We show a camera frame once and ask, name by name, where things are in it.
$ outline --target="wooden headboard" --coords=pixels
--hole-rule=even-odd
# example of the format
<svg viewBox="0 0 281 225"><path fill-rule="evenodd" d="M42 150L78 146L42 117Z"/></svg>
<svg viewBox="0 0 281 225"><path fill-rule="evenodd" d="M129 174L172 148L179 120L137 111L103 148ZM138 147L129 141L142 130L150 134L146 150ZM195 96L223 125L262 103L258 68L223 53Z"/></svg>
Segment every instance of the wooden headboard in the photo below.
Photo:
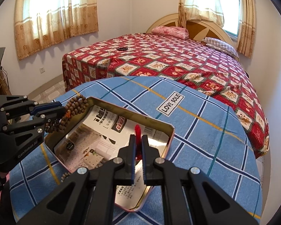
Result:
<svg viewBox="0 0 281 225"><path fill-rule="evenodd" d="M156 26L178 26L178 13L172 13L157 20L146 33L151 33ZM186 28L189 32L189 38L202 41L205 37L212 37L222 40L235 48L235 43L230 36L217 24L210 21L191 20L187 21Z"/></svg>

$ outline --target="round table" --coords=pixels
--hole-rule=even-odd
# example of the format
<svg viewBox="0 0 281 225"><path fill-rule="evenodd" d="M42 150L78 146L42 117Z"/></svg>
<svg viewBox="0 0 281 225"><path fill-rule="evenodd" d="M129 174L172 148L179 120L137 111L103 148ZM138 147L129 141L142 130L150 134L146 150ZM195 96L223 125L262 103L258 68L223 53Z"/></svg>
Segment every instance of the round table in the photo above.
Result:
<svg viewBox="0 0 281 225"><path fill-rule="evenodd" d="M175 136L167 154L180 168L199 167L247 212L260 221L262 191L251 144L227 105L173 80L161 77L114 77L84 83L58 97L63 105L75 92L168 122ZM184 96L167 116L157 108L173 93ZM44 144L10 173L10 197L18 221L59 183L65 168ZM114 224L164 224L160 187L143 208L127 213L114 208Z"/></svg>

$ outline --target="floral curtain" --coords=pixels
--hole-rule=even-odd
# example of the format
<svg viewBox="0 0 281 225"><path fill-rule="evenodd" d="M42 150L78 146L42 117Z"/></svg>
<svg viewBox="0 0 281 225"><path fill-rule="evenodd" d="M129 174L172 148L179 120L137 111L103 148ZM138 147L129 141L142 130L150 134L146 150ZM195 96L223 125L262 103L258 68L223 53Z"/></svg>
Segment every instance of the floral curtain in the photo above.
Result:
<svg viewBox="0 0 281 225"><path fill-rule="evenodd" d="M207 20L224 26L220 0L180 0L178 25L186 28L188 20Z"/></svg>
<svg viewBox="0 0 281 225"><path fill-rule="evenodd" d="M237 51L252 58L256 28L255 0L240 0L240 3Z"/></svg>
<svg viewBox="0 0 281 225"><path fill-rule="evenodd" d="M98 31L96 0L17 0L15 40L19 60L49 46Z"/></svg>

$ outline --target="pink fabric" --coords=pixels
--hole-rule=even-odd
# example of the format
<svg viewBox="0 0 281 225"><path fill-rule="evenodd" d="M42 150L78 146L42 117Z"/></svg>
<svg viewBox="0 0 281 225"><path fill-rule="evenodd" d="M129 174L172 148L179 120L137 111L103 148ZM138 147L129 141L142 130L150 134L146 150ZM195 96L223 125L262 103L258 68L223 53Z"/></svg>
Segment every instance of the pink fabric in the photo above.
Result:
<svg viewBox="0 0 281 225"><path fill-rule="evenodd" d="M157 26L152 29L152 34L170 35L182 40L187 40L189 38L188 30L180 27Z"/></svg>

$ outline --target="curtain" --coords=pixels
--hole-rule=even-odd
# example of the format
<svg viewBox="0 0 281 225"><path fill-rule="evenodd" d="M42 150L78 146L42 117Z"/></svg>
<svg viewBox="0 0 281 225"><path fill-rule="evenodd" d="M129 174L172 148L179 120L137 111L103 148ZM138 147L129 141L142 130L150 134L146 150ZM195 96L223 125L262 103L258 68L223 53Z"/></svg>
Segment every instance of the curtain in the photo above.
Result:
<svg viewBox="0 0 281 225"><path fill-rule="evenodd" d="M98 31L96 0L17 0L15 40L19 60L49 46Z"/></svg>
<svg viewBox="0 0 281 225"><path fill-rule="evenodd" d="M240 0L240 3L237 51L252 58L256 28L255 0Z"/></svg>
<svg viewBox="0 0 281 225"><path fill-rule="evenodd" d="M178 26L186 28L188 20L207 20L224 26L220 0L180 0Z"/></svg>

